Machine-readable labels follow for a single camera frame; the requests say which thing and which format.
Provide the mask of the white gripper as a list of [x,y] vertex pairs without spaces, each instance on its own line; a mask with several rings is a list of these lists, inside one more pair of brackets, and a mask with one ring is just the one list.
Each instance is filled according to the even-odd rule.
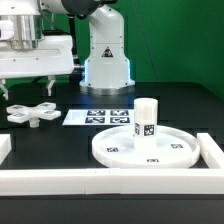
[[5,100],[9,98],[5,79],[48,76],[48,96],[56,82],[53,75],[73,71],[72,38],[68,35],[46,36],[37,49],[12,50],[9,43],[0,41],[0,89]]

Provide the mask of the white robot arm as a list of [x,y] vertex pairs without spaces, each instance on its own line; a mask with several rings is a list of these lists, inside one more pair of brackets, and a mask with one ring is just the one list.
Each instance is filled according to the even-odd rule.
[[134,84],[130,62],[124,54],[124,20],[110,6],[117,0],[0,0],[0,90],[8,95],[11,78],[48,78],[51,88],[57,75],[78,67],[73,32],[43,31],[45,12],[87,17],[90,55],[82,66],[84,91],[112,95]]

